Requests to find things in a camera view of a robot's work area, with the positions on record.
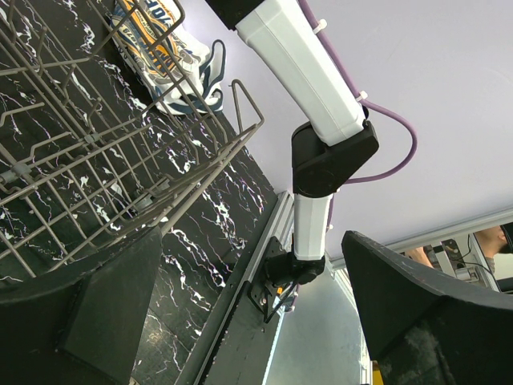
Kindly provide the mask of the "white printed t-shirt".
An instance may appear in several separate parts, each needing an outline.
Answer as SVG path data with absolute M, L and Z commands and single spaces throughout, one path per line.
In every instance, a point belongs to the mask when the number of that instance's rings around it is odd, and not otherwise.
M 110 27 L 116 48 L 159 111 L 174 116 L 221 112 L 224 42 L 206 46 L 183 21 L 177 1 L 117 1 Z

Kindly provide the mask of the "person in background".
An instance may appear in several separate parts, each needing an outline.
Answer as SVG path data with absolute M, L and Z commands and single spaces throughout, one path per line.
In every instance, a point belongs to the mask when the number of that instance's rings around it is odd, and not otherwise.
M 512 275 L 504 275 L 495 263 L 512 255 L 511 223 L 437 240 L 402 254 L 460 281 L 505 294 L 512 292 Z

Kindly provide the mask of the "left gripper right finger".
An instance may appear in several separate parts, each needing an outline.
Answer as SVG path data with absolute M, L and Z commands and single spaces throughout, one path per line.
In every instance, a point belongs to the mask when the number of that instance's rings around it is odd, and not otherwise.
M 342 239 L 368 352 L 386 384 L 510 384 L 512 297 L 356 232 Z

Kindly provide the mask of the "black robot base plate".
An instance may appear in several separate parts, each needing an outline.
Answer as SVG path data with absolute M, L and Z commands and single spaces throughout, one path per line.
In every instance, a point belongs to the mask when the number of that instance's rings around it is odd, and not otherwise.
M 268 259 L 285 254 L 277 237 L 269 238 L 261 249 L 256 272 L 240 281 L 240 286 L 219 322 L 208 321 L 205 348 L 196 346 L 176 380 L 178 384 L 262 384 L 280 315 L 275 310 L 278 291 L 266 279 Z

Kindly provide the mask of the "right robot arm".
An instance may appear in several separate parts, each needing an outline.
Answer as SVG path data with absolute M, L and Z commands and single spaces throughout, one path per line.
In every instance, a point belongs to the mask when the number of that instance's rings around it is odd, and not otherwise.
M 375 154 L 378 139 L 298 1 L 210 1 L 209 6 L 257 53 L 308 119 L 291 139 L 292 249 L 265 263 L 273 286 L 304 285 L 325 266 L 333 195 Z

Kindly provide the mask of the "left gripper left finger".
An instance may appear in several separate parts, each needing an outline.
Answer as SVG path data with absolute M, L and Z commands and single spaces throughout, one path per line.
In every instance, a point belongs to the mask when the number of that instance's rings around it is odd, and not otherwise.
M 127 384 L 162 254 L 146 228 L 1 290 L 3 384 Z

